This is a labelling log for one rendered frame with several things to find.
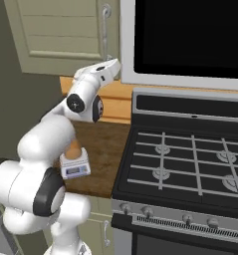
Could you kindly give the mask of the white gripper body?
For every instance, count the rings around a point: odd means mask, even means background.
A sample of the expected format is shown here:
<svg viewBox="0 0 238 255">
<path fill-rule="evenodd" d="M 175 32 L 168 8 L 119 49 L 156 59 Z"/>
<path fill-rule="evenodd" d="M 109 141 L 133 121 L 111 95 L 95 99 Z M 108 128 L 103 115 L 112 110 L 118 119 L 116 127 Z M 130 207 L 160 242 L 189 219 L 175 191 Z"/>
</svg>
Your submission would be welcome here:
<svg viewBox="0 0 238 255">
<path fill-rule="evenodd" d="M 118 75 L 119 70 L 120 62 L 118 59 L 106 61 L 105 78 L 107 80 L 113 80 Z"/>
</svg>

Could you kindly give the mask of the orange honey bottle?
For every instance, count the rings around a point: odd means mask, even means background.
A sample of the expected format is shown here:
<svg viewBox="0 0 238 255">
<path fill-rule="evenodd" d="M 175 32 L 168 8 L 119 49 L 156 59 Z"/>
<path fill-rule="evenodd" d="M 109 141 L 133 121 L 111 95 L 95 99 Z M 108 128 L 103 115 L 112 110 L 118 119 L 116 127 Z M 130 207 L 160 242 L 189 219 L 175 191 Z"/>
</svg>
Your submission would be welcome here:
<svg viewBox="0 0 238 255">
<path fill-rule="evenodd" d="M 80 142 L 77 139 L 74 139 L 71 142 L 70 147 L 65 152 L 65 157 L 67 159 L 77 159 L 81 155 L 82 155 L 81 144 L 80 144 Z"/>
</svg>

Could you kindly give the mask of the white digital scale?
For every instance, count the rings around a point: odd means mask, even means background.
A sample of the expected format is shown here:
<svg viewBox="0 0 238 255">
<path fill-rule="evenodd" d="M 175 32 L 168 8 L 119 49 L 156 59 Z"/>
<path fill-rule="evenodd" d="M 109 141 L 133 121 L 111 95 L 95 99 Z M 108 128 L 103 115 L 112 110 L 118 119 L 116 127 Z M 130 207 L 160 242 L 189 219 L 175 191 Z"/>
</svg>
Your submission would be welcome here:
<svg viewBox="0 0 238 255">
<path fill-rule="evenodd" d="M 82 154 L 77 159 L 67 159 L 64 154 L 60 156 L 61 174 L 64 179 L 72 179 L 91 174 L 87 151 L 82 147 Z"/>
</svg>

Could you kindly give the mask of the beige base cabinet door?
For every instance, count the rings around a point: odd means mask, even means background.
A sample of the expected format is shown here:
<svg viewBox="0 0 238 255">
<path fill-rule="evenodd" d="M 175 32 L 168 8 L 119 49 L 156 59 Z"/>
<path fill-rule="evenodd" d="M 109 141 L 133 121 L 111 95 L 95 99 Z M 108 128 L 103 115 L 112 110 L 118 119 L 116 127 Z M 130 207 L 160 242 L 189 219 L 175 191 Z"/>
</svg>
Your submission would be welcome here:
<svg viewBox="0 0 238 255">
<path fill-rule="evenodd" d="M 108 238 L 111 240 L 109 247 L 105 247 L 104 242 L 105 220 L 110 223 L 107 230 Z M 89 246 L 92 255 L 115 255 L 111 222 L 112 217 L 110 215 L 91 213 L 89 219 L 78 227 L 80 237 Z"/>
</svg>

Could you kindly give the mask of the white microwave oven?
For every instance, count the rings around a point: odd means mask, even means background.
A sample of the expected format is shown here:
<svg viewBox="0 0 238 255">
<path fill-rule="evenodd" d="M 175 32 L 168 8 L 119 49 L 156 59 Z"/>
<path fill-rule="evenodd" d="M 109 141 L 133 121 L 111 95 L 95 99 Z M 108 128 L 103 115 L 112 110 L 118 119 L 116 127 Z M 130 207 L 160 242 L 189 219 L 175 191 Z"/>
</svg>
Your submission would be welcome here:
<svg viewBox="0 0 238 255">
<path fill-rule="evenodd" d="M 238 91 L 238 0 L 120 0 L 121 81 Z"/>
</svg>

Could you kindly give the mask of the black and silver stove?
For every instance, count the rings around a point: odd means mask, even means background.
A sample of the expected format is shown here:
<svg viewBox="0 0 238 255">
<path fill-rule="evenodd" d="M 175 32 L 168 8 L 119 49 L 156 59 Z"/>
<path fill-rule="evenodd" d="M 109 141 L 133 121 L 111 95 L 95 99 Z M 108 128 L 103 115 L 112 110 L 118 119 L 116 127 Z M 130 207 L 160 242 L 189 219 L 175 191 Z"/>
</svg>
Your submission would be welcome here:
<svg viewBox="0 0 238 255">
<path fill-rule="evenodd" d="M 238 94 L 134 89 L 112 210 L 115 255 L 238 255 Z"/>
</svg>

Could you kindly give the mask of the beige drawer front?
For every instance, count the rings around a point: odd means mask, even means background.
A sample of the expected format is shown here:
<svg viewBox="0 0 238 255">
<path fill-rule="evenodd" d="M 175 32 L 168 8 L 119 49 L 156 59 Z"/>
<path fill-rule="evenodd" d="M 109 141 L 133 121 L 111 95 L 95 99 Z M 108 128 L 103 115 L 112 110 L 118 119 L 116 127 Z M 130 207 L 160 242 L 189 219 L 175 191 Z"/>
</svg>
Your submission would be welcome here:
<svg viewBox="0 0 238 255">
<path fill-rule="evenodd" d="M 112 201 L 108 198 L 89 196 L 91 212 L 103 215 L 112 215 Z"/>
</svg>

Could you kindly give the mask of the silver stove knob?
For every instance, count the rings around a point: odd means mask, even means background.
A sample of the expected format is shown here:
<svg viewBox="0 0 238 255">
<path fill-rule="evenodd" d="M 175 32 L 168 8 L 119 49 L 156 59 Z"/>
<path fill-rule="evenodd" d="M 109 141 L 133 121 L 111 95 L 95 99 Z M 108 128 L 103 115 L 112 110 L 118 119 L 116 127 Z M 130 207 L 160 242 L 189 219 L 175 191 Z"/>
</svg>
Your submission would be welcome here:
<svg viewBox="0 0 238 255">
<path fill-rule="evenodd" d="M 210 228 L 214 228 L 214 229 L 217 229 L 218 226 L 219 226 L 219 222 L 216 218 L 214 217 L 211 217 L 211 218 L 208 218 L 207 219 L 207 225 L 210 227 Z"/>
<path fill-rule="evenodd" d="M 142 213 L 146 216 L 146 217 L 152 217 L 153 216 L 153 210 L 151 207 L 149 206 L 144 206 L 141 209 Z"/>
<path fill-rule="evenodd" d="M 120 205 L 120 208 L 125 215 L 128 215 L 129 213 L 131 213 L 131 208 L 128 203 L 122 203 Z"/>
<path fill-rule="evenodd" d="M 193 216 L 189 213 L 186 213 L 182 216 L 182 220 L 186 225 L 190 225 L 193 222 Z"/>
</svg>

